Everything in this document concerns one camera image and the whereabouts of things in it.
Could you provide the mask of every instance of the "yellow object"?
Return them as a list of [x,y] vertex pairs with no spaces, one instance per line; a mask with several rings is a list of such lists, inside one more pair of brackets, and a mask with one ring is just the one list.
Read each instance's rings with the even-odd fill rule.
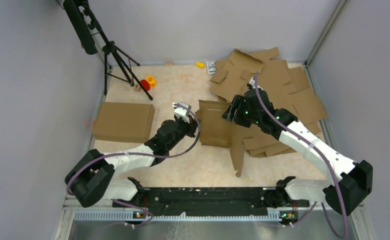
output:
[[155,86],[157,85],[157,82],[156,82],[156,80],[155,80],[155,77],[153,77],[153,76],[147,76],[147,77],[146,77],[146,81],[149,83],[149,86],[150,86],[151,88],[153,88],[153,87],[155,87]]
[[200,67],[200,68],[204,68],[204,66],[205,66],[205,64],[204,63],[202,63],[202,62],[199,62],[199,61],[197,61],[196,63],[195,63],[195,65],[197,65],[198,67]]

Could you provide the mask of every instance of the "small wooden block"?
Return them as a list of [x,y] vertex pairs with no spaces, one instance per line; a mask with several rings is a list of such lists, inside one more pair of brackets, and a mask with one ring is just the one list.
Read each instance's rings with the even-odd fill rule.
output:
[[133,87],[133,90],[135,90],[136,92],[140,92],[140,91],[142,90],[142,87],[139,86],[139,85],[135,85],[135,86]]

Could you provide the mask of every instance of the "flattened cardboard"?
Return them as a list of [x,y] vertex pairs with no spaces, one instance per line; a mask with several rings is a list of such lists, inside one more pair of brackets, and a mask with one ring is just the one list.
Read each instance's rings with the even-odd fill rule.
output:
[[311,88],[289,94],[288,97],[295,108],[298,119],[304,125],[315,123],[328,116],[322,102]]
[[[323,104],[311,90],[310,82],[302,67],[288,68],[286,60],[279,59],[277,47],[251,53],[234,50],[231,55],[215,62],[216,75],[211,78],[211,92],[218,96],[220,102],[231,102],[237,94],[244,95],[248,91],[246,83],[258,70],[258,83],[267,92],[269,100],[275,109],[284,108],[298,117],[306,125],[310,132],[320,132],[317,121],[326,117]],[[237,126],[238,138],[232,140],[236,133],[225,134],[224,139],[229,138],[230,147],[232,141],[237,141],[251,156],[264,157],[284,153],[292,153],[293,150],[280,143],[272,136],[264,134],[256,125],[251,128]],[[241,152],[234,148],[232,162],[235,169],[239,166]]]
[[244,165],[245,148],[240,135],[240,126],[234,122],[230,125],[230,157],[232,159],[235,176],[240,177]]
[[213,83],[219,84],[226,78],[227,73],[228,72],[226,70],[224,70],[223,68],[221,68],[221,69],[216,68],[216,71],[215,71],[214,75],[211,77],[210,81]]
[[232,54],[229,56],[229,60],[234,66],[243,70],[248,70],[251,73],[257,71],[261,72],[264,67],[262,61],[236,49],[233,50]]
[[281,154],[292,154],[292,153],[296,153],[296,152],[297,152],[297,151],[295,151],[294,149],[289,148],[289,149],[287,149],[287,150],[285,150],[285,151],[281,151],[281,152],[277,153],[276,155],[281,155]]
[[229,102],[241,92],[251,76],[261,73],[264,68],[263,62],[239,50],[234,50],[228,61],[218,62],[217,71],[210,79],[213,82],[210,91]]
[[265,63],[268,60],[272,58],[276,58],[280,55],[279,49],[277,47],[267,49],[267,50],[261,50],[261,51],[255,51],[248,53],[251,57],[260,60],[261,62]]
[[306,90],[310,88],[310,82],[304,72],[303,67],[289,68],[289,75],[292,79],[292,83],[298,91]]
[[223,103],[227,102],[227,100],[225,98],[221,97],[221,96],[217,96],[217,99],[218,99],[219,102],[223,102]]
[[228,72],[226,78],[220,84],[212,83],[209,90],[218,95],[227,101],[231,102],[234,99],[234,96],[238,94],[242,87],[245,86],[247,82],[238,76],[233,76],[232,73]]
[[230,103],[227,102],[199,100],[202,129],[199,141],[201,144],[231,147],[231,123],[222,118],[229,105]]
[[144,143],[150,139],[152,104],[103,102],[92,129],[97,140]]

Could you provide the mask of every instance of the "red cup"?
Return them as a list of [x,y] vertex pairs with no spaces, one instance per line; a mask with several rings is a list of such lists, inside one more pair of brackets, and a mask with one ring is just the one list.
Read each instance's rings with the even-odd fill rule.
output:
[[150,84],[145,80],[145,79],[142,79],[140,80],[140,84],[143,86],[144,89],[146,89],[147,91],[149,91],[151,89],[151,86]]

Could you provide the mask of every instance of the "white wall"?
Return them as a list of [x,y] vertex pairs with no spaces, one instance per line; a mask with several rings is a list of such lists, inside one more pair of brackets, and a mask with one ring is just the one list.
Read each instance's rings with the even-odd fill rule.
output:
[[390,1],[350,1],[311,71],[339,150],[373,165],[366,209],[390,239]]
[[55,0],[0,0],[0,240],[48,240],[103,87]]
[[92,0],[89,4],[110,41],[142,64],[163,64],[217,60],[234,48],[254,51],[276,46],[283,58],[304,61],[338,0]]

